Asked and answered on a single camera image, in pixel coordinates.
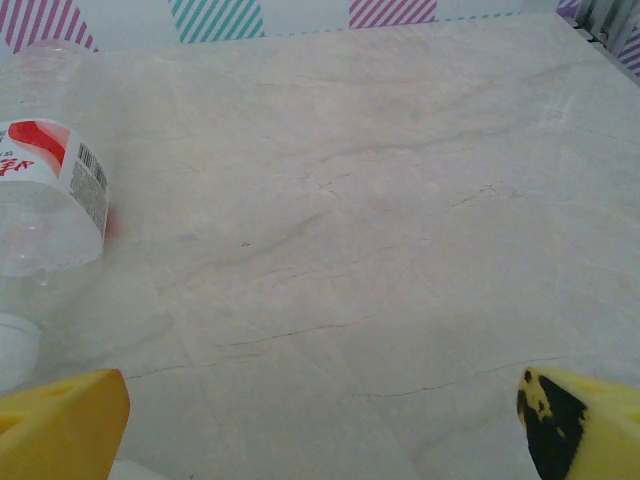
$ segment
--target wall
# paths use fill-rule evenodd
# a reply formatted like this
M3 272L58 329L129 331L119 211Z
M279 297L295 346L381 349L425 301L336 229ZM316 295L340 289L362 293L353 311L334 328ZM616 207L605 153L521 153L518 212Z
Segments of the wall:
M0 55L39 39L123 50L551 12L580 0L0 0Z

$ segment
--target barcode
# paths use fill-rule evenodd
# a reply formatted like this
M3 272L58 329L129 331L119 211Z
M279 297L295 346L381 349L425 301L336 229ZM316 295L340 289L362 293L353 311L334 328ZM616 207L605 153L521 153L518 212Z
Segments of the barcode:
M84 163L85 167L89 169L89 171L96 178L103 192L107 191L107 176L104 174L104 170L102 169L102 165L98 162L96 156L91 153L91 150L84 144L80 143L80 148L78 149L78 158Z

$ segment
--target pink stripes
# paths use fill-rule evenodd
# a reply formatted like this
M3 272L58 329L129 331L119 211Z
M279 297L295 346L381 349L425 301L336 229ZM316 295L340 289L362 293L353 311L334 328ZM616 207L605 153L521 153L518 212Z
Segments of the pink stripes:
M352 0L351 28L433 22L437 0Z
M38 40L61 39L97 51L73 0L0 0L0 32L18 53Z

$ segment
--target black spot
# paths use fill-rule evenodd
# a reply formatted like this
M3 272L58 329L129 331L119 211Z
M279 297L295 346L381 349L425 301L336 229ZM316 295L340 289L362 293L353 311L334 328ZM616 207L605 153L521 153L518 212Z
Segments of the black spot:
M580 447L584 433L580 421L584 420L587 407L548 378L540 376L538 381L549 401L551 416L538 419L536 411L525 402L529 453L542 480L564 480Z
M518 415L524 411L524 407L527 404L527 394L524 390L518 390Z

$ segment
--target marble countertop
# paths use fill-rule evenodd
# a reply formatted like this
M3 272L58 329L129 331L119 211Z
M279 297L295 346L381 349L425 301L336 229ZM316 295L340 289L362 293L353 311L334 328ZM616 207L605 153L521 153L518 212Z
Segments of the marble countertop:
M559 17L105 55L115 367L174 480L534 480L527 365L640 384L640 90Z

